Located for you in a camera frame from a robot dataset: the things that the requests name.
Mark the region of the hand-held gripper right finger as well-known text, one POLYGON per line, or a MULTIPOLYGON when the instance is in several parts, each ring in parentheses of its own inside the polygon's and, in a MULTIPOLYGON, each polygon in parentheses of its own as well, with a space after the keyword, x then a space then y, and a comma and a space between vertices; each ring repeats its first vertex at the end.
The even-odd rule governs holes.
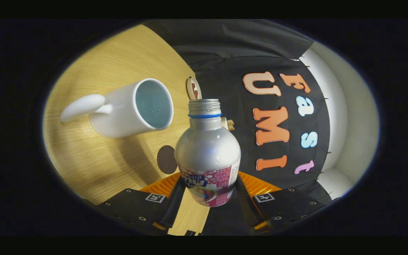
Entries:
POLYGON ((332 204, 327 192, 321 198, 309 188, 314 180, 297 187, 279 188, 264 180, 239 172, 235 182, 243 217, 251 234, 280 234, 304 224, 332 204))

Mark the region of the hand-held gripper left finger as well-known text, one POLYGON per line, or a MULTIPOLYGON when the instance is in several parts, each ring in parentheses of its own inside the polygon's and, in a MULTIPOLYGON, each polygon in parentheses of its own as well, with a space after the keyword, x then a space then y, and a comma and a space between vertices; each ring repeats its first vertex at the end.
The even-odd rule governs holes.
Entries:
POLYGON ((175 222, 185 188, 177 172, 141 190, 126 188, 96 208, 131 231, 167 235, 175 222))

